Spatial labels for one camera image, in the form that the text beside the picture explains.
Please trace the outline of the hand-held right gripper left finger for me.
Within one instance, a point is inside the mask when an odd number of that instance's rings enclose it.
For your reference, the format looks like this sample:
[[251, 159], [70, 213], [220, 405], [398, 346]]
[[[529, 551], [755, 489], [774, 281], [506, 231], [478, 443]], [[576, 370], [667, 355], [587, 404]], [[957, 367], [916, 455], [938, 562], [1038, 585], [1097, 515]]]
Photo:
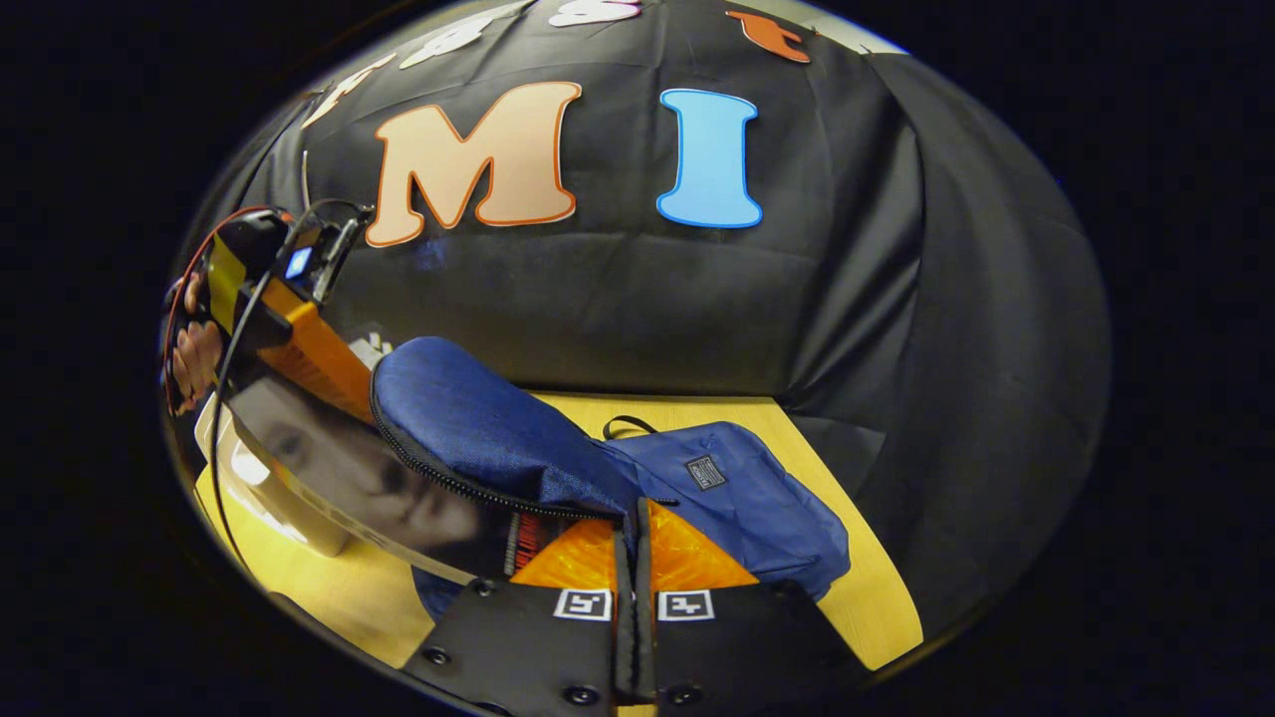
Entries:
[[476, 713], [615, 713], [635, 703], [635, 595], [623, 531], [584, 519], [510, 580], [477, 578], [405, 660]]

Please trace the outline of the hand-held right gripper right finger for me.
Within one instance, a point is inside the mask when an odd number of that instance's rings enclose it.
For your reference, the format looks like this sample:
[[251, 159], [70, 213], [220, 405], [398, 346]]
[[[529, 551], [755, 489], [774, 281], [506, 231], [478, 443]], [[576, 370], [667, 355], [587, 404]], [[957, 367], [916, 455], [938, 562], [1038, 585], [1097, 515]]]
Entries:
[[638, 698], [657, 713], [801, 713], [867, 669], [793, 580], [765, 583], [669, 508], [638, 545]]

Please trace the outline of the white plastic bookshelf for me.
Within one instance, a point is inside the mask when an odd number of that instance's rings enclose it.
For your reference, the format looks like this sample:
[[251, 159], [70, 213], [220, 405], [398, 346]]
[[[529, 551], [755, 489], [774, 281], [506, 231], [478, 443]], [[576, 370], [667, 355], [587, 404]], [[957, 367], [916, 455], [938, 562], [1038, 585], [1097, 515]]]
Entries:
[[337, 558], [346, 550], [351, 532], [319, 512], [295, 492], [282, 473], [266, 467], [254, 454], [227, 408], [219, 415], [217, 394], [210, 390], [194, 427], [203, 455], [221, 476], [221, 486], [251, 515], [319, 558]]

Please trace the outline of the blue schoolbag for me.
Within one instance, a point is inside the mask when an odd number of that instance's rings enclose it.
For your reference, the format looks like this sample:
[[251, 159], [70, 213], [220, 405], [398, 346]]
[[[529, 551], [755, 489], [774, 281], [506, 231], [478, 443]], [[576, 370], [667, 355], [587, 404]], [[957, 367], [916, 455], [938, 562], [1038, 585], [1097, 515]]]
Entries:
[[561, 411], [439, 337], [388, 353], [371, 373], [370, 410], [402, 463], [433, 484], [521, 518], [672, 529], [669, 589], [790, 580], [820, 600], [850, 572], [841, 518], [748, 427], [717, 421], [594, 439]]

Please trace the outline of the black backdrop cloth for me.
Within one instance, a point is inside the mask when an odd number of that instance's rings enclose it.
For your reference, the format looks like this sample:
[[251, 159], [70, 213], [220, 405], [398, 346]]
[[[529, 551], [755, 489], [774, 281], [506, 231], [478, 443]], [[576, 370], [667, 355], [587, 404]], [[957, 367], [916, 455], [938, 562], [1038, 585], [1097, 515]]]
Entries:
[[[770, 395], [884, 543], [935, 635], [1020, 580], [1075, 503], [1111, 399], [1111, 313], [1075, 211], [988, 105], [910, 54], [787, 11], [788, 60], [732, 0], [477, 0], [283, 102], [187, 241], [250, 204], [411, 202], [354, 249], [337, 330], [446, 336], [514, 381]], [[467, 137], [523, 85], [572, 83], [570, 216], [491, 225], [516, 151], [380, 191], [377, 128], [436, 106]]]

